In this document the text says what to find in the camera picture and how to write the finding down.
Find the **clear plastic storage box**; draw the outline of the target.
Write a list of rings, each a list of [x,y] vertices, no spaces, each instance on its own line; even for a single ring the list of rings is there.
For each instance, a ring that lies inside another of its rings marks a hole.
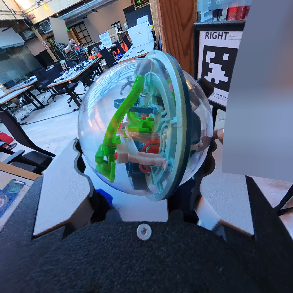
[[[98,37],[100,38],[100,42],[103,47],[109,48],[112,46],[112,40],[108,31],[98,35]]]

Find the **red container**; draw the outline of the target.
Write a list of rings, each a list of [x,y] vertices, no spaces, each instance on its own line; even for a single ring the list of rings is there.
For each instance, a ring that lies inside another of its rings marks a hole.
[[[250,10],[250,5],[245,6],[235,6],[227,8],[226,20],[246,20]]]

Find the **wooden post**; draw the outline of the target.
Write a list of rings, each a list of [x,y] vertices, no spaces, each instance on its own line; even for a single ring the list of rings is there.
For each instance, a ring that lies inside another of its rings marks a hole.
[[[194,23],[196,0],[156,1],[162,49],[171,54],[181,68],[194,73]]]

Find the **person's right hand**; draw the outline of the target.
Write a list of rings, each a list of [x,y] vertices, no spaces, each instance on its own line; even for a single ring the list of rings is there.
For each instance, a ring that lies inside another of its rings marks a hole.
[[[223,144],[224,128],[213,131],[213,139],[218,139]]]

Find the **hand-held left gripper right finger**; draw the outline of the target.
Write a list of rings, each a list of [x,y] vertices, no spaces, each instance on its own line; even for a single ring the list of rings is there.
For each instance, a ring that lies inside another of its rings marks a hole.
[[[200,199],[195,211],[199,225],[212,231],[220,224],[229,226],[248,236],[254,234],[251,207],[244,175],[222,171],[223,145],[213,141],[215,150],[206,158],[211,159],[211,170],[199,185]]]

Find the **grey ceiling duct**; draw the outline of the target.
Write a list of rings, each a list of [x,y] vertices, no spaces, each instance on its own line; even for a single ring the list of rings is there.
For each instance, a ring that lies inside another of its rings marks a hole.
[[[96,12],[98,9],[107,5],[117,2],[117,0],[92,0],[92,1],[80,1],[56,14],[56,17],[61,20],[69,20],[73,18],[79,18],[86,16],[92,12]]]

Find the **framed black white marker sign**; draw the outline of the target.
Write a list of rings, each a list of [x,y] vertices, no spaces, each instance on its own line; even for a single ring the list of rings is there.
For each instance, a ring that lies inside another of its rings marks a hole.
[[[246,20],[194,23],[194,76],[214,86],[208,100],[223,111],[245,23]]]

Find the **white table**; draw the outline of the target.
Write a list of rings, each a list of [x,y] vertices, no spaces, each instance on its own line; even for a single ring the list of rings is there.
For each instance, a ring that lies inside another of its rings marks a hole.
[[[137,47],[131,46],[131,48],[128,51],[126,51],[123,57],[120,58],[118,63],[145,57],[149,52],[154,50],[155,43],[155,41],[152,41]]]

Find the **clear plastic maze ball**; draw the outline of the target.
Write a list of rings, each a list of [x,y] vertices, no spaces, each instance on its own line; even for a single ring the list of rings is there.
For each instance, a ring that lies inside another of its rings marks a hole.
[[[152,201],[169,198],[202,167],[213,135],[196,80],[159,50],[115,65],[86,93],[79,143],[110,187]]]

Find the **red office chair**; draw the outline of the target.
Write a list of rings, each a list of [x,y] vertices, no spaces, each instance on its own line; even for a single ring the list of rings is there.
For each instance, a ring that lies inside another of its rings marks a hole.
[[[15,141],[15,139],[13,137],[0,131],[0,142],[4,142],[2,147],[6,148],[8,150],[12,150],[13,148],[15,148],[17,146],[17,143],[15,143],[14,141]]]

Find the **long work table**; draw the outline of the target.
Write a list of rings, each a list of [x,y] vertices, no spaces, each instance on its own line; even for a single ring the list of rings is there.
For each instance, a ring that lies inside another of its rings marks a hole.
[[[0,105],[1,105],[1,110],[4,109],[4,106],[12,101],[15,98],[18,97],[23,97],[24,100],[32,104],[36,110],[45,108],[49,104],[43,104],[41,101],[38,100],[36,95],[32,94],[30,92],[30,89],[35,86],[35,83],[37,82],[36,76],[32,76],[31,78],[13,86],[12,88],[6,90],[6,93],[1,95],[0,99]]]
[[[94,55],[86,61],[80,63],[79,65],[69,69],[63,75],[56,78],[52,83],[50,83],[47,88],[54,88],[58,94],[67,94],[64,89],[64,83],[82,83],[84,90],[82,93],[86,94],[86,90],[93,84],[93,77],[99,77],[103,73],[101,67],[102,56]]]

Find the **printed instruction sheet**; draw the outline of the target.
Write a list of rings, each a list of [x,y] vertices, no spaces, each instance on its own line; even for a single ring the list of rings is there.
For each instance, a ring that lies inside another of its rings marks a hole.
[[[32,180],[12,178],[0,190],[1,226],[6,223],[33,184]]]

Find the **black office chair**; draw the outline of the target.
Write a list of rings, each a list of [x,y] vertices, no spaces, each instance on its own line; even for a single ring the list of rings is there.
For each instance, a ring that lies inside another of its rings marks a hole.
[[[113,55],[108,51],[107,48],[100,49],[100,54],[105,60],[108,68],[111,68],[118,64],[118,60],[116,60]]]
[[[17,119],[7,110],[0,111],[0,119],[18,143],[34,150],[24,155],[23,163],[30,164],[33,162],[40,168],[40,171],[44,171],[56,155],[35,145],[24,132]]]
[[[72,101],[77,106],[76,109],[72,110],[73,112],[79,110],[80,105],[81,105],[80,102],[82,102],[82,99],[80,98],[80,96],[85,95],[85,93],[78,94],[78,93],[75,92],[75,88],[77,86],[78,86],[78,83],[70,83],[70,82],[64,83],[65,92],[69,95],[69,99],[67,101],[68,106],[71,107],[70,103]]]

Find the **blue plastic bin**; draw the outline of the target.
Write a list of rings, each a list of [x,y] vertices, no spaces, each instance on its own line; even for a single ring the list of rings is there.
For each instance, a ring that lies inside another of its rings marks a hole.
[[[106,201],[110,207],[110,209],[112,209],[112,201],[113,201],[113,197],[107,193],[106,191],[104,191],[103,189],[95,189],[95,191],[97,192],[97,194],[99,194],[104,201]]]

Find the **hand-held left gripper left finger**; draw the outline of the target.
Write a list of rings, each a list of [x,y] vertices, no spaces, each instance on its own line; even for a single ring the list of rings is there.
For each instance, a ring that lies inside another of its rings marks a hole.
[[[67,225],[77,230],[90,224],[93,184],[78,168],[78,160],[82,159],[78,143],[77,138],[70,140],[43,174],[34,237]]]

